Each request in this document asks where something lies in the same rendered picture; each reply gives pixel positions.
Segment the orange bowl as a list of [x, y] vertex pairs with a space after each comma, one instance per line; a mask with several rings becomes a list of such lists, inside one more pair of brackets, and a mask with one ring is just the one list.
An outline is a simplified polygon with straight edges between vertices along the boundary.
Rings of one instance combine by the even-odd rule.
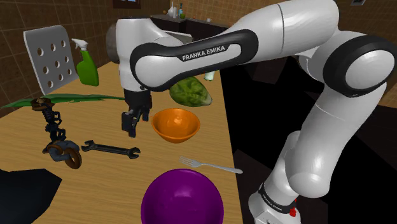
[[193, 137], [200, 129], [198, 117], [179, 108], [164, 109], [152, 118], [153, 130], [170, 143], [182, 143]]

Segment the black wrench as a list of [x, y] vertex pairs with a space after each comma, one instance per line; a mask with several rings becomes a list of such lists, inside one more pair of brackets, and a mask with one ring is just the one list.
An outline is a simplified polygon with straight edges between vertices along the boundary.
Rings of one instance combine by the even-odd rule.
[[85, 145], [81, 147], [81, 149], [84, 152], [90, 151], [90, 150], [96, 150], [96, 151], [102, 151], [102, 152], [107, 152], [107, 153], [115, 153], [115, 154], [120, 154], [120, 155], [126, 155], [129, 157], [129, 159], [135, 159], [139, 157], [140, 154], [140, 149], [137, 147], [133, 148], [120, 148], [116, 146], [108, 146], [108, 145], [103, 145], [103, 144], [96, 144], [94, 143], [93, 140], [85, 141]]

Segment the green lettuce head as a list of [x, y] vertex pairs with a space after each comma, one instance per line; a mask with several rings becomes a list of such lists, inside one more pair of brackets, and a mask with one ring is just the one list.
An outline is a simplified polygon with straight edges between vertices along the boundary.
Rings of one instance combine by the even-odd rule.
[[185, 78], [169, 89], [170, 97], [178, 104], [189, 107], [208, 106], [212, 97], [196, 77]]

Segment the green spray bottle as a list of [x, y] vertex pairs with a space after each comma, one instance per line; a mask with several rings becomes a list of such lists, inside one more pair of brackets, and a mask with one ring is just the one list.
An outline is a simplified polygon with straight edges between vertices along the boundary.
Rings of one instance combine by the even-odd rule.
[[82, 39], [72, 38], [71, 40], [76, 44], [75, 49], [80, 48], [80, 53], [83, 59], [76, 66], [81, 83], [97, 87], [99, 85], [97, 67], [87, 50], [88, 43]]

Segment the wooden table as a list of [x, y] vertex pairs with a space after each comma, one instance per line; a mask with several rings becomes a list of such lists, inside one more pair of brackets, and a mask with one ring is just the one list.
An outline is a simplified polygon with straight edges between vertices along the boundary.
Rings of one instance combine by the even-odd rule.
[[[116, 64], [102, 66], [99, 80], [97, 87], [85, 86], [76, 80], [60, 88], [60, 92], [123, 95]], [[0, 118], [0, 169], [44, 168], [61, 178], [50, 207], [35, 224], [141, 224], [141, 201], [147, 187], [162, 173], [180, 168], [180, 156], [223, 167], [233, 166], [220, 75], [216, 74], [204, 85], [212, 104], [192, 109], [200, 120], [200, 129], [180, 144], [163, 140], [151, 122], [144, 121], [138, 123], [136, 137], [129, 137], [121, 129], [121, 114], [127, 110], [122, 100], [55, 105], [67, 138], [76, 144], [93, 140], [122, 148], [137, 147], [141, 151], [135, 160], [112, 153], [84, 152], [79, 169], [54, 162], [42, 153], [49, 142], [45, 119], [31, 108], [20, 108]], [[223, 224], [243, 224], [235, 174], [206, 165], [200, 166], [198, 172], [206, 175], [220, 192]]]

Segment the toy palm tree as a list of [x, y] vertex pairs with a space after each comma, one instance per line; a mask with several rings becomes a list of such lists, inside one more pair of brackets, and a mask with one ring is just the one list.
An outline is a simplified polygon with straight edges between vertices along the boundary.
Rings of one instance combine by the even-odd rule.
[[73, 141], [66, 141], [66, 130], [59, 127], [62, 123], [61, 115], [58, 111], [54, 111], [53, 107], [61, 102], [103, 101], [104, 99], [124, 100], [123, 97], [110, 95], [48, 94], [34, 99], [17, 100], [1, 106], [1, 109], [30, 106], [33, 111], [41, 112], [47, 123], [45, 131], [50, 134], [51, 139], [42, 153], [49, 154], [55, 162], [64, 161], [68, 167], [79, 169], [82, 163], [80, 147]]

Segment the silver fork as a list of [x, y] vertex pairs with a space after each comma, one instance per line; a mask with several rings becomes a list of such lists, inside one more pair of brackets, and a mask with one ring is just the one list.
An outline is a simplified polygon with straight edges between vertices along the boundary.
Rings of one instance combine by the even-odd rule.
[[236, 173], [236, 174], [242, 174], [243, 173], [243, 171], [240, 170], [240, 169], [236, 169], [236, 168], [232, 168], [232, 167], [223, 167], [223, 166], [220, 166], [220, 165], [214, 165], [214, 164], [208, 164], [208, 163], [202, 163], [202, 162], [199, 162], [199, 161], [196, 161], [196, 160], [192, 160], [190, 158], [186, 158], [186, 157], [183, 157], [183, 156], [180, 156], [179, 161], [182, 164], [188, 165], [190, 167], [200, 167], [200, 166], [206, 165], [206, 166], [215, 167], [217, 169], [221, 169], [221, 170], [224, 170], [224, 171], [233, 172], [233, 173]]

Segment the purple bowl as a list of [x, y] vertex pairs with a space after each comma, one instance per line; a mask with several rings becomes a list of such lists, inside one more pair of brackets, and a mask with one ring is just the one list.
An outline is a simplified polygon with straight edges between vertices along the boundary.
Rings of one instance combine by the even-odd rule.
[[157, 177], [141, 203], [142, 224], [223, 224], [224, 207], [214, 183], [191, 169]]

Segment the dark kitchen counter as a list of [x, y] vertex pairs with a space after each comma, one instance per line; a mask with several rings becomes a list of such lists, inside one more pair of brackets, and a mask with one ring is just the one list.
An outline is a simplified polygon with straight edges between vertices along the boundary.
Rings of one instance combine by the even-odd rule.
[[[148, 0], [154, 8], [151, 19], [166, 31], [190, 34], [193, 39], [208, 38], [228, 28], [228, 0]], [[164, 14], [171, 6], [182, 9], [185, 18]]]

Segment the grey chair with holes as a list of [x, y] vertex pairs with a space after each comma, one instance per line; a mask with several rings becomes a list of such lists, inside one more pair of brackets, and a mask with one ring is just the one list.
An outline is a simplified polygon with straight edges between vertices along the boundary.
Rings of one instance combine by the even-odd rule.
[[24, 42], [43, 95], [78, 79], [69, 36], [63, 26], [25, 31]]

